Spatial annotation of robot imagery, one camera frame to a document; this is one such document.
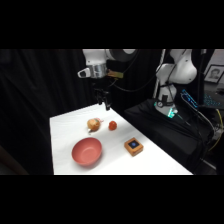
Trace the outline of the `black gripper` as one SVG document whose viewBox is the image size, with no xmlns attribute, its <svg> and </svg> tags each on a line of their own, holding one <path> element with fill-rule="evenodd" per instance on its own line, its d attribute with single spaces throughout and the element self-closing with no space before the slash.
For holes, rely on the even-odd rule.
<svg viewBox="0 0 224 224">
<path fill-rule="evenodd" d="M 109 111 L 111 107 L 111 100 L 109 94 L 109 79 L 108 78 L 95 79 L 93 82 L 93 89 L 98 104 L 102 105 L 102 99 L 103 99 L 106 111 Z"/>
</svg>

